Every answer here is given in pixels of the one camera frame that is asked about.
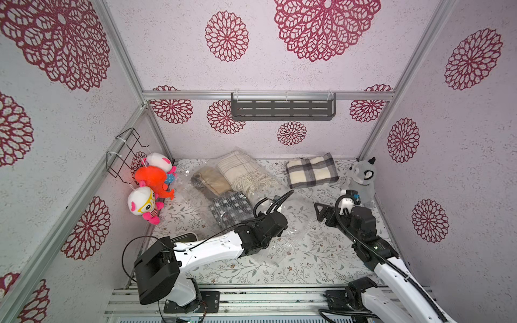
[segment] fringe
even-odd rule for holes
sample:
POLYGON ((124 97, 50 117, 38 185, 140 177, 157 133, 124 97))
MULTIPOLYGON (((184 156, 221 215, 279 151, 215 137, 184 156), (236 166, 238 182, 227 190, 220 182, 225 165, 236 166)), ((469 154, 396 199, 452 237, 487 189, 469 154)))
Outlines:
POLYGON ((275 180, 261 171, 252 171, 237 177, 230 183, 234 191, 243 192, 250 196, 257 190, 265 190, 272 187, 275 180))

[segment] orange plush toy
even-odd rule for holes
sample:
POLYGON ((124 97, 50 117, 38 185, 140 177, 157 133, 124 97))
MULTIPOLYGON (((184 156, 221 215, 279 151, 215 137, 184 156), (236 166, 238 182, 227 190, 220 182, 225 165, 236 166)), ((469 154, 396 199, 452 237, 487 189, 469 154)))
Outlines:
POLYGON ((167 174, 158 167, 140 167, 134 173, 134 178, 140 184, 140 187, 149 186, 160 197, 174 198, 174 190, 167 192, 167 184, 164 183, 167 179, 167 174))

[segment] floor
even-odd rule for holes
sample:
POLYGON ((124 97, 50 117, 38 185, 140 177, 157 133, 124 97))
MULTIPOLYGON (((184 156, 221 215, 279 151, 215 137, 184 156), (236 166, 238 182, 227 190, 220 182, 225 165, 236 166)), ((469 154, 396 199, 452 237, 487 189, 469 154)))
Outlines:
MULTIPOLYGON (((203 162, 179 160, 177 167, 192 171, 203 162)), ((288 190, 286 160, 257 162, 285 185, 285 191, 288 190)), ((346 170, 353 163, 353 160, 336 160, 340 176, 337 183, 299 189, 297 191, 305 197, 304 202, 289 206, 284 204, 289 209, 285 212, 290 212, 292 219, 307 222, 311 220, 307 232, 292 248, 284 248, 279 238, 280 241, 272 242, 267 250, 259 253, 264 253, 261 257, 214 262, 191 270, 187 276, 195 277, 198 283, 204 284, 345 284, 363 276, 369 276, 378 282, 379 278, 355 256, 351 242, 337 229, 328 228, 316 220, 313 207, 314 202, 328 205, 335 203, 340 185, 345 181, 346 170)), ((372 212, 377 218, 377 234, 391 242, 376 206, 372 212)), ((196 207, 189 205, 181 190, 177 190, 174 200, 168 199, 165 202, 165 208, 160 213, 161 222, 155 227, 153 234, 158 237, 174 237, 185 232, 195 232, 199 239, 203 239, 218 231, 218 228, 209 224, 207 216, 198 214, 196 207)))

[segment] plastic bag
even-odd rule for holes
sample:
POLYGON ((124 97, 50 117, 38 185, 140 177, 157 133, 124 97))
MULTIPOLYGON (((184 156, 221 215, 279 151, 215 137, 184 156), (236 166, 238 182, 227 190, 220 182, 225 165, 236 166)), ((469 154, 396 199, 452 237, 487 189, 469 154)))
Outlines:
MULTIPOLYGON (((201 161, 192 171, 178 172, 175 189, 206 223, 219 229, 216 232, 255 219, 255 206, 257 214, 265 212, 272 201, 290 191, 241 150, 201 161)), ((282 261, 282 254, 294 248, 309 228, 311 219, 298 212, 304 207, 311 208, 312 202, 293 193, 278 209, 287 218, 288 228, 252 257, 273 264, 282 261)))

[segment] brown fabric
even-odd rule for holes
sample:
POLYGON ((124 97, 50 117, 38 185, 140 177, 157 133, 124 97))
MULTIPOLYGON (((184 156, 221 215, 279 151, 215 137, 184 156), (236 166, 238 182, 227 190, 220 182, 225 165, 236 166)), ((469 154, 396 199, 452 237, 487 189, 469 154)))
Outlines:
POLYGON ((205 166, 192 175, 192 184, 209 200, 231 191, 230 183, 215 168, 205 166))

